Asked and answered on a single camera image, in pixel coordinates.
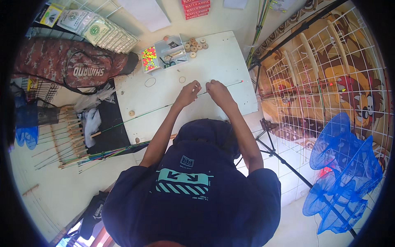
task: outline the camouflage rod bag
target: camouflage rod bag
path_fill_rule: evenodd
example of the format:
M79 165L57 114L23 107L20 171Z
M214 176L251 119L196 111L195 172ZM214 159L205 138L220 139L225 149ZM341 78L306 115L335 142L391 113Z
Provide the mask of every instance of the camouflage rod bag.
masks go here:
M109 79L130 74L135 53L118 54L90 43L64 39L25 39L16 58L13 77L36 77L84 95L78 88L98 87Z

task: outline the white table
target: white table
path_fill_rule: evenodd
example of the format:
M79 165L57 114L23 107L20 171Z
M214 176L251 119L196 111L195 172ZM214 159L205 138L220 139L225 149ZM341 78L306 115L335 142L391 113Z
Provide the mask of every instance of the white table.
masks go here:
M206 91L205 83L211 79L218 80L226 86L243 80L242 83L229 86L228 90L237 102L242 115L258 111L254 87L233 31L202 38L206 39L209 48L198 51L195 58L190 58L188 54L189 62L184 65L166 70L158 69L150 75L143 72L140 64L133 74L117 77L114 80L124 122L133 118L129 116L131 110L135 112L134 117L136 117L174 103L182 87L193 80L199 81L202 86L199 94ZM179 82L180 77L185 77L185 83ZM155 78L156 83L146 87L145 82L150 78ZM147 81L147 86L150 86L152 81L154 79ZM140 142L151 140L169 110L170 106L125 123L130 143L135 144L136 137ZM228 119L207 93L198 96L195 102L182 110L172 134L178 133L185 123L203 118Z

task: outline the white paper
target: white paper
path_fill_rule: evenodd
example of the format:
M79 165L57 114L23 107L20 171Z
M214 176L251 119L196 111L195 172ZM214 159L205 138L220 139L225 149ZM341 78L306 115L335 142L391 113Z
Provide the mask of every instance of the white paper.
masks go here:
M118 3L144 24L150 32L170 26L169 19L155 0L118 0Z
M224 8L244 9L248 0L224 0Z

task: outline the hand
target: hand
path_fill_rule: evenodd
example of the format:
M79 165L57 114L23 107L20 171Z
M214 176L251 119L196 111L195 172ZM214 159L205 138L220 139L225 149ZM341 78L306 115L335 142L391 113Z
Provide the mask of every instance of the hand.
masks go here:
M185 85L173 105L181 109L186 107L198 98L197 94L200 90L201 86L197 80Z
M238 109L237 104L230 95L227 87L219 81L211 80L206 83L206 91L209 93L213 101L221 107L227 115Z

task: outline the person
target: person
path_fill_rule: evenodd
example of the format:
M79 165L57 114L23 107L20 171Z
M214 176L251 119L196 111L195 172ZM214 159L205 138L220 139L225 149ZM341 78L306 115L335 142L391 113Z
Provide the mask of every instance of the person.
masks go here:
M122 247L263 246L280 222L280 181L263 167L258 145L237 103L219 81L206 83L229 117L186 123L169 147L181 110L201 90L181 90L139 166L123 171L108 195L102 219ZM240 156L248 177L234 159Z

